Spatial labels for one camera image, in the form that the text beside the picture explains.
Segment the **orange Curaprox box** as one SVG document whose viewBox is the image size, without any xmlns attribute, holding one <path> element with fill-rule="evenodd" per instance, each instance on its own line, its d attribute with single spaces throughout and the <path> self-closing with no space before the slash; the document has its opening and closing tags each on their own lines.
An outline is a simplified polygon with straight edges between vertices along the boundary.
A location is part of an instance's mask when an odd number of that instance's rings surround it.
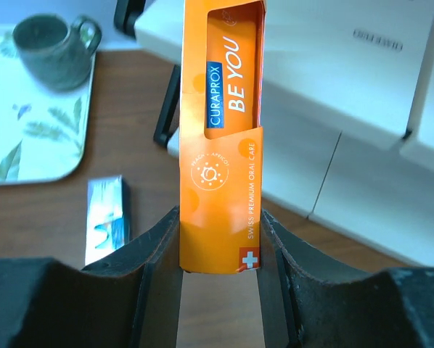
<svg viewBox="0 0 434 348">
<path fill-rule="evenodd" d="M 261 264 L 264 1 L 186 1 L 179 121 L 179 264 Z"/>
</svg>

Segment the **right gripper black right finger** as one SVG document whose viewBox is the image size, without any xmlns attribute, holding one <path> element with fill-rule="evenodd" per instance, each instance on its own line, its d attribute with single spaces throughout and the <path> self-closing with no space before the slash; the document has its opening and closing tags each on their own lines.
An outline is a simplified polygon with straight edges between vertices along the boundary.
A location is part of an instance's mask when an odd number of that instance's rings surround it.
<svg viewBox="0 0 434 348">
<path fill-rule="evenodd" d="M 267 347 L 434 347 L 434 268 L 353 268 L 263 210 L 257 279 Z"/>
</svg>

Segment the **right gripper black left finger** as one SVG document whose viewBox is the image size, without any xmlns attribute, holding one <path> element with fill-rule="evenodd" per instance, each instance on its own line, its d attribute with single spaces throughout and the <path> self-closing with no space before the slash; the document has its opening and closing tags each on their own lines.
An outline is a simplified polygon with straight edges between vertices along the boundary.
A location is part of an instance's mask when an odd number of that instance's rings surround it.
<svg viewBox="0 0 434 348">
<path fill-rule="evenodd" d="M 174 347 L 179 209 L 82 269 L 0 258 L 0 347 Z"/>
</svg>

